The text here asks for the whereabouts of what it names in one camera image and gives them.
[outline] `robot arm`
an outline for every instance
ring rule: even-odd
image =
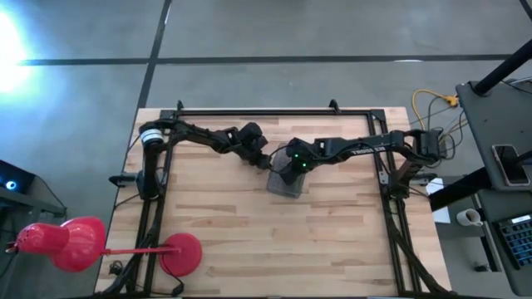
[[[207,145],[220,154],[234,152],[252,166],[268,168],[268,156],[261,150],[268,141],[259,126],[253,122],[245,125],[242,130],[231,127],[211,131],[183,120],[161,119],[143,124],[139,133],[144,162],[137,177],[137,186],[142,199],[156,199],[161,195],[162,188],[156,175],[159,155],[183,140]]]
[[[361,154],[392,151],[406,158],[405,164],[394,174],[392,180],[407,186],[423,166],[434,164],[443,157],[438,141],[440,133],[437,130],[394,130],[383,135],[353,140],[320,138],[312,144],[294,138],[286,149],[286,155],[291,160],[279,170],[279,175],[285,184],[290,185],[299,175],[306,174],[319,165],[340,163]],[[414,139],[412,146],[405,142],[406,137]]]

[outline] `electronic device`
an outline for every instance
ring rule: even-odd
[[[530,184],[525,169],[515,161],[519,158],[513,145],[493,145],[491,147],[495,161],[509,186],[526,186]]]
[[[499,221],[495,226],[515,268],[532,266],[532,214]]]
[[[26,194],[34,179],[35,174],[0,160],[0,188]]]

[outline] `concrete floor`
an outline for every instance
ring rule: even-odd
[[[0,37],[11,42],[7,49],[2,45],[0,56],[148,58],[163,3],[4,0]],[[531,29],[518,0],[174,0],[160,57],[510,54],[528,41]],[[188,107],[303,107],[325,106],[334,98],[342,106],[407,106],[413,121],[415,89],[453,94],[455,85],[479,80],[499,63],[163,65],[155,69],[146,106],[174,107],[181,99]],[[64,201],[69,217],[94,215],[109,223],[116,188],[107,177],[124,164],[146,68],[0,69],[0,159],[41,175]],[[512,77],[530,73],[529,63]],[[423,115],[430,99],[419,98]],[[433,111],[442,108],[445,104],[437,102]],[[441,113],[432,124],[446,126],[460,111]],[[465,129],[456,158],[436,172],[464,174],[480,166]],[[482,258],[469,258],[480,254],[479,244],[442,241],[453,289],[512,297],[504,276],[470,270],[468,262]],[[1,256],[0,265],[5,260]],[[24,256],[10,271],[14,276],[6,298],[58,298],[90,294],[97,269],[65,274],[45,258]]]

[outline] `wooden table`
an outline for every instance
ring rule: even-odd
[[[405,108],[384,108],[389,130],[409,130]],[[159,117],[160,109],[139,110],[138,127]],[[269,144],[298,137],[356,138],[368,135],[361,116],[193,116],[186,121],[212,130],[247,122],[260,125]],[[397,165],[403,158],[396,156]],[[141,167],[137,143],[127,156],[126,171]],[[288,199],[266,192],[268,171],[241,161],[236,154],[216,154],[190,142],[174,149],[160,241],[173,233],[192,233],[203,245],[199,268],[182,277],[184,296],[339,297],[396,295],[387,232],[371,155],[345,163],[324,165],[307,174],[303,194]],[[118,202],[136,194],[122,189]],[[133,248],[142,203],[121,205],[113,214],[107,247]],[[416,254],[428,271],[450,289],[446,266],[426,198],[411,196],[406,214]],[[96,291],[108,287],[114,260],[124,264],[130,255],[104,257]],[[402,267],[409,281],[405,259]],[[141,266],[139,283],[143,282]],[[154,291],[170,292],[173,277],[155,268]]]

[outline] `red lamp shade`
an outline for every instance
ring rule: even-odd
[[[17,237],[18,250],[46,254],[61,270],[79,272],[87,269],[104,252],[106,230],[100,219],[74,218],[61,226],[34,223]]]
[[[158,253],[163,270],[174,277],[192,273],[201,262],[201,242],[191,234],[171,235],[157,248],[105,249],[106,231],[100,219],[74,218],[61,226],[34,223],[25,227],[14,247],[21,252],[46,254],[53,264],[68,272],[90,267],[100,255]]]

